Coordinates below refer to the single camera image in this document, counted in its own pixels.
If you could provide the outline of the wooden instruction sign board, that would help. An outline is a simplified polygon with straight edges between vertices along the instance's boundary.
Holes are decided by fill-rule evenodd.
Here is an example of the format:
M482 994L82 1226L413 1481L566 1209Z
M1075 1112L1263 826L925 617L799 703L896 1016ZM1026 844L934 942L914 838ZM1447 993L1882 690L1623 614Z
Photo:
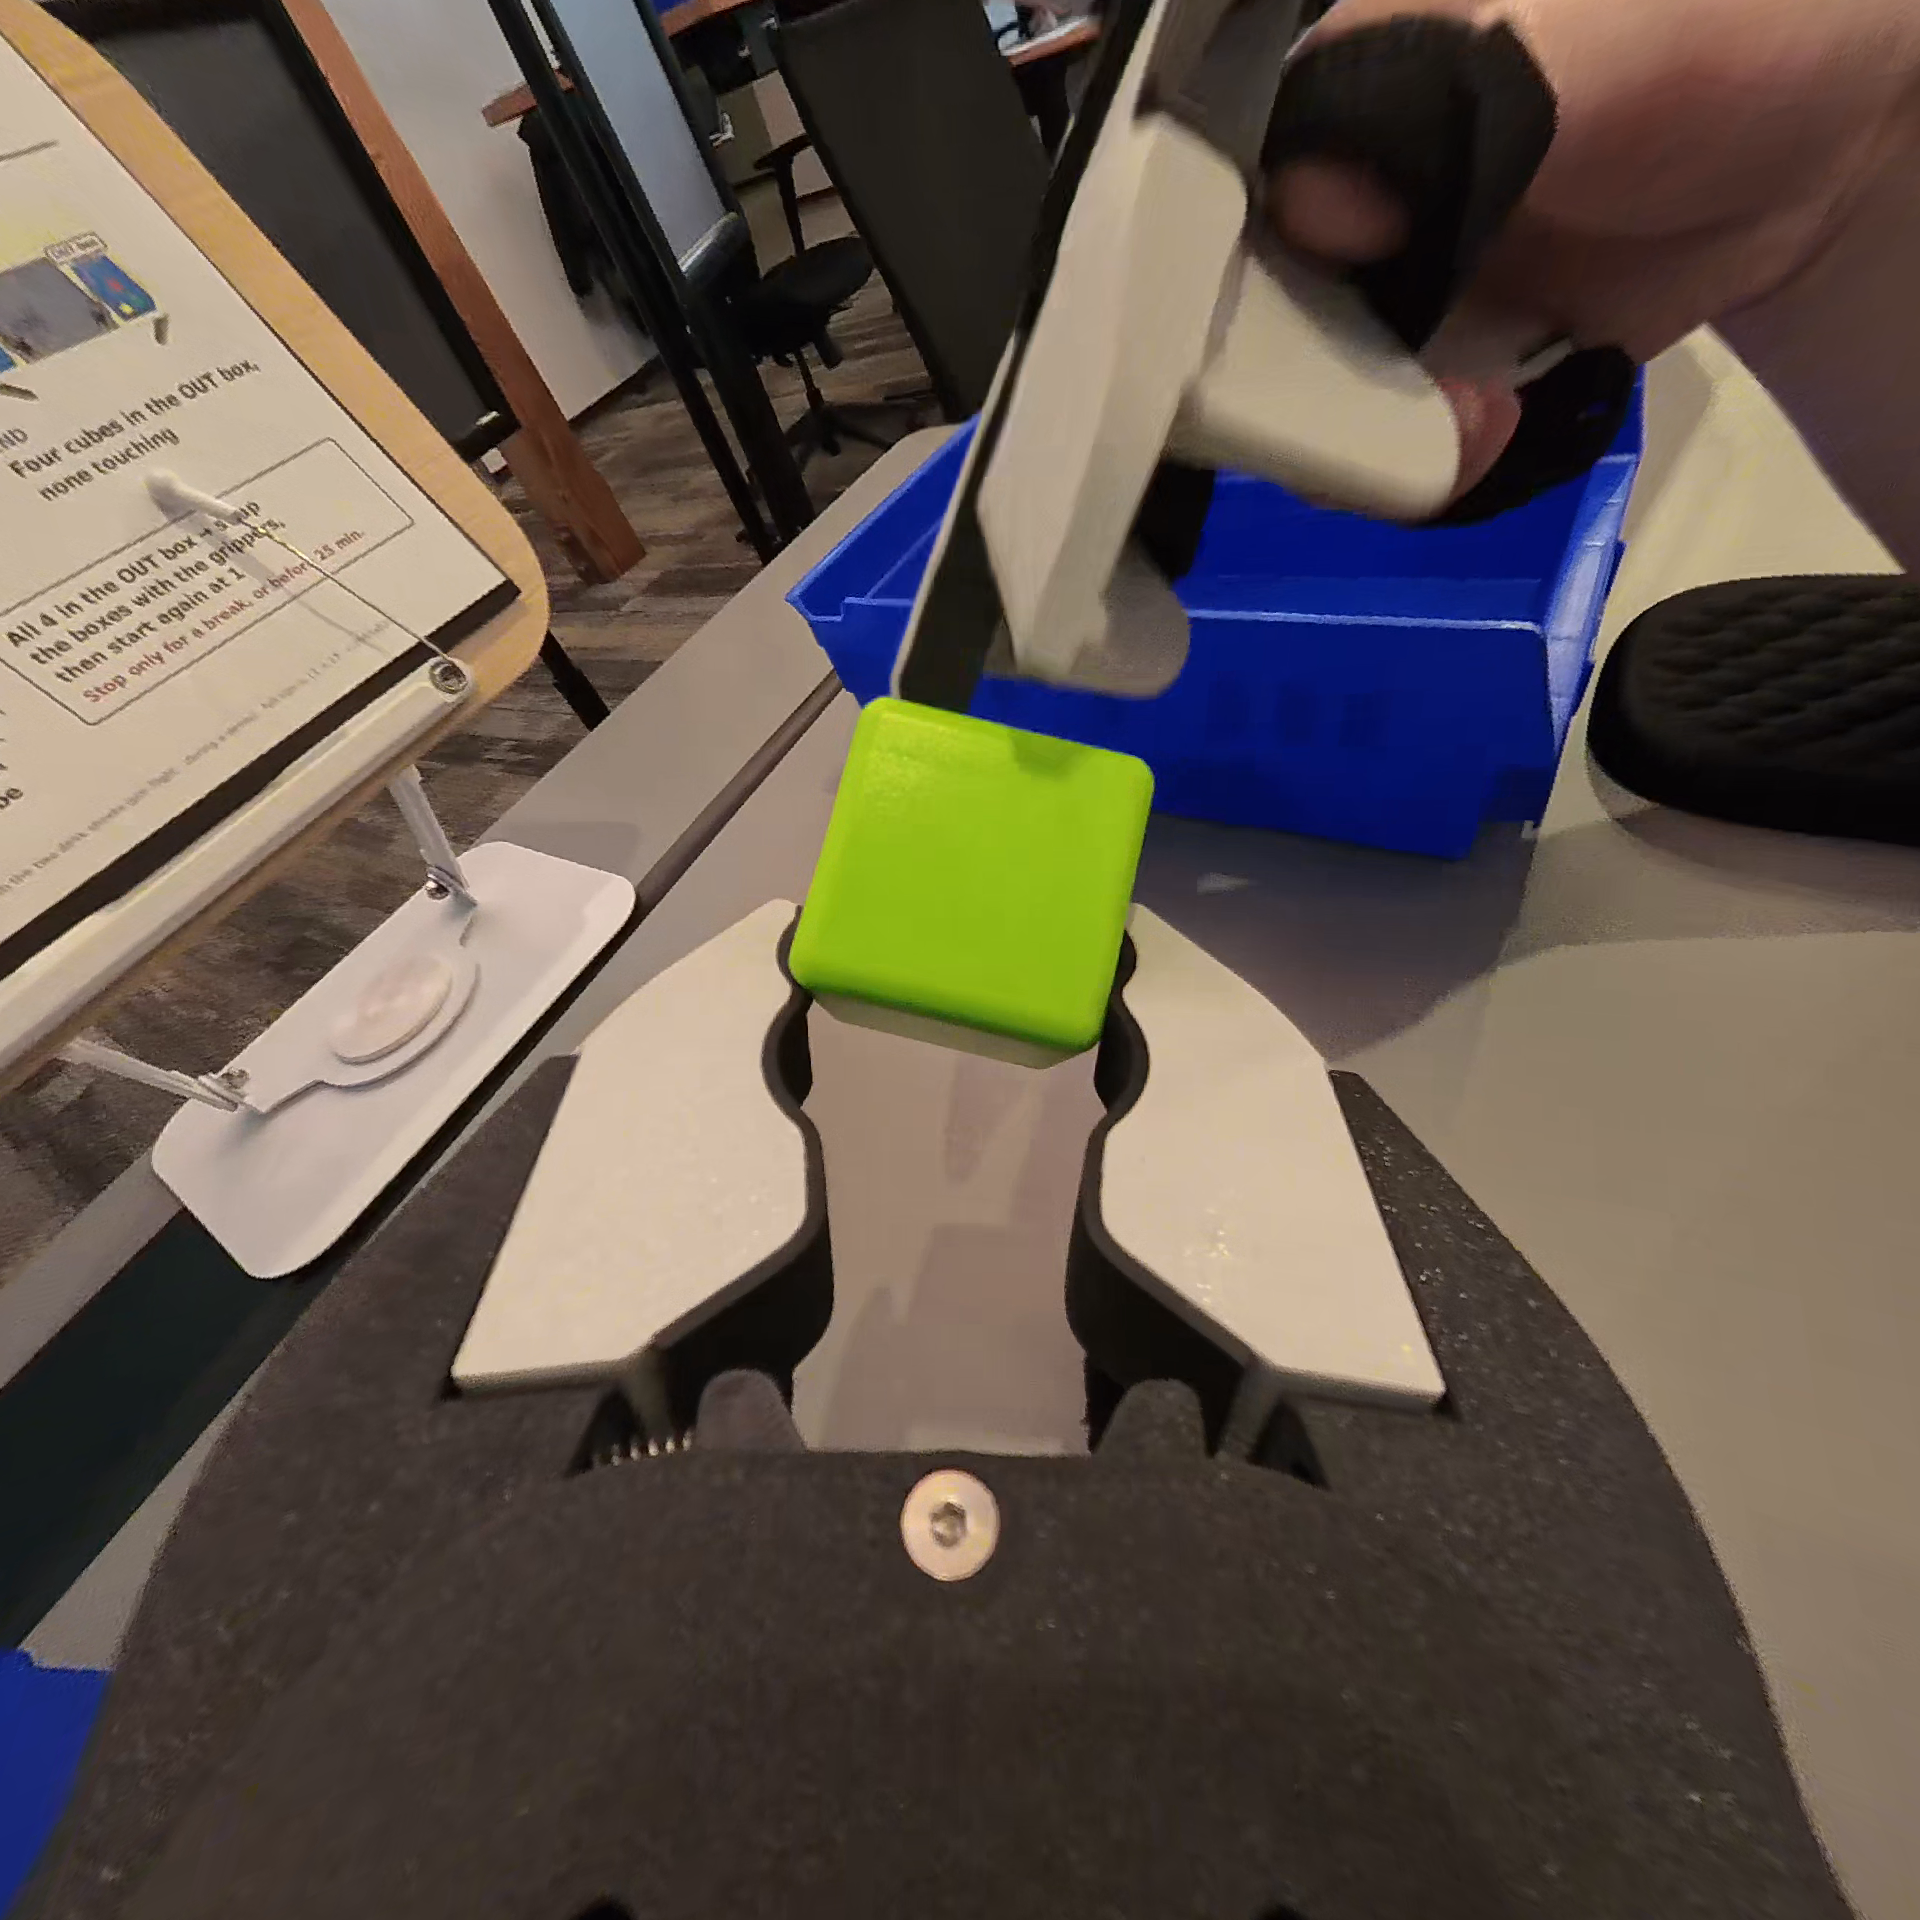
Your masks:
M532 546L82 36L4 4L4 1086L538 656Z

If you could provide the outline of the green magnetic cube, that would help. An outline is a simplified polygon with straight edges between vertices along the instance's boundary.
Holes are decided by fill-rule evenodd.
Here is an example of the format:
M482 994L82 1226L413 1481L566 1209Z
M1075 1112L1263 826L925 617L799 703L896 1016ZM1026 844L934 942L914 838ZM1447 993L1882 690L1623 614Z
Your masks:
M876 700L786 969L852 1024L1069 1062L1106 1022L1151 800L1138 758Z

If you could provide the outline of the black framed panel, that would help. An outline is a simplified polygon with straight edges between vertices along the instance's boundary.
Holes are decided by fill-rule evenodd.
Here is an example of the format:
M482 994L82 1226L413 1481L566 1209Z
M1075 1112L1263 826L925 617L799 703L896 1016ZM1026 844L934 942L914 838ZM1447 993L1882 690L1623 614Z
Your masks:
M284 4L53 3L469 462L504 393Z

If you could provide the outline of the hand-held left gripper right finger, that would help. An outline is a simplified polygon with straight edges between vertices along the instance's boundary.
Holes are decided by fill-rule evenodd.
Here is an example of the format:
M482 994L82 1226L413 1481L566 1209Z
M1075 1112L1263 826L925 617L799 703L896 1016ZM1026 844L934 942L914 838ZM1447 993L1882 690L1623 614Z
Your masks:
M1447 1384L1318 1050L1175 927L1128 927L1072 1214L1091 1395L1199 1399L1254 1455L1279 1409L1423 1417Z

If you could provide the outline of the person's right hand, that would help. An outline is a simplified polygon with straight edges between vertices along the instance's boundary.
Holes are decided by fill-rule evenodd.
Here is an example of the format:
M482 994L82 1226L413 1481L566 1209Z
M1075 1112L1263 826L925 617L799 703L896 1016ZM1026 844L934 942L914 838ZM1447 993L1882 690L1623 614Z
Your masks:
M1414 17L1509 32L1557 107L1463 295L1467 329L1499 340L1450 368L1463 475L1517 425L1499 371L1551 346L1645 364L1719 334L1892 160L1916 160L1916 4L1334 4L1303 48Z

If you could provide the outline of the black partition panel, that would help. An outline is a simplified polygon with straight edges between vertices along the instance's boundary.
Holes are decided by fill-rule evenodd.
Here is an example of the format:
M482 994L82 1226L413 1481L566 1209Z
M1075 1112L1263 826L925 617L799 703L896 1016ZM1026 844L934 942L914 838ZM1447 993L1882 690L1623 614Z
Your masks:
M778 4L774 59L946 420L1021 314L1050 158L974 3Z

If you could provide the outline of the black textured mat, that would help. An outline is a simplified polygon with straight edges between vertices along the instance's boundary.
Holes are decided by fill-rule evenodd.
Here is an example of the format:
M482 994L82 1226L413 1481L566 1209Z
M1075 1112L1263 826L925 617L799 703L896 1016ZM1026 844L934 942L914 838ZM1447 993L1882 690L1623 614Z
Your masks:
M1794 575L1635 615L1589 700L1590 763L1704 822L1917 847L1917 585Z

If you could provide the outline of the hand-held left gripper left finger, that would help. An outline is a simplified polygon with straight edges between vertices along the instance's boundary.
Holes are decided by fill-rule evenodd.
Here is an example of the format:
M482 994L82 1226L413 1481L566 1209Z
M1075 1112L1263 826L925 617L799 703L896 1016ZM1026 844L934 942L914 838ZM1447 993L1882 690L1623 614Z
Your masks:
M450 1363L460 1392L613 1387L653 1442L734 1370L791 1399L832 1319L797 916L755 908L575 1050Z

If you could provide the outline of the slanted wooden post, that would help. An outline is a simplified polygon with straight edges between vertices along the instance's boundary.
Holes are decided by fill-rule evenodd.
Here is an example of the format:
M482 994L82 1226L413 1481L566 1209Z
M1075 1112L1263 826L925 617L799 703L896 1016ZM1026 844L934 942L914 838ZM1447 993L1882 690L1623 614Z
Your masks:
M613 487L574 434L338 25L322 3L285 3L284 12L508 403L515 433L498 448L508 475L586 583L620 582L644 561L644 545Z

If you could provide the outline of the white sign stand base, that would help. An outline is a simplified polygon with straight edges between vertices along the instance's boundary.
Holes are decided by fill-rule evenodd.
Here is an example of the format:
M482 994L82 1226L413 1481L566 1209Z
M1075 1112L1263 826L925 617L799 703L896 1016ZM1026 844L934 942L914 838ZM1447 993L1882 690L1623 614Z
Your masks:
M632 916L631 881L516 844L460 855L415 768L388 784L422 890L216 1072L75 1039L60 1062L179 1105L160 1182L253 1281L317 1263Z

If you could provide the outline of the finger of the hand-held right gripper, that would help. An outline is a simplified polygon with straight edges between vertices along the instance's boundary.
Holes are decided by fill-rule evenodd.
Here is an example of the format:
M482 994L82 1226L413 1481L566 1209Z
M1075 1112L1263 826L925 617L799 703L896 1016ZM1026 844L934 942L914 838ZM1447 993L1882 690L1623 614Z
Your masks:
M896 697L964 711L1004 676L1141 703L1180 676L1189 619L1135 519L1210 356L1244 218L1242 172L1124 87L976 425Z
M1244 248L1182 395L1182 460L1320 508L1426 521L1458 483L1450 398L1357 294Z

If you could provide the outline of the blue plastic bin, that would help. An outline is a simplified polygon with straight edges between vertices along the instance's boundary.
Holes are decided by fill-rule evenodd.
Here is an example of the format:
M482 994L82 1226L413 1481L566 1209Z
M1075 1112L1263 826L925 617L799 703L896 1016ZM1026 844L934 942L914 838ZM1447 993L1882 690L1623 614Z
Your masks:
M2 1654L2 1915L54 1834L108 1688L108 1672Z
M1496 519L1395 526L1222 474L1154 700L982 679L974 715L1126 752L1157 812L1464 858L1539 823L1623 555L1644 387L1592 470Z

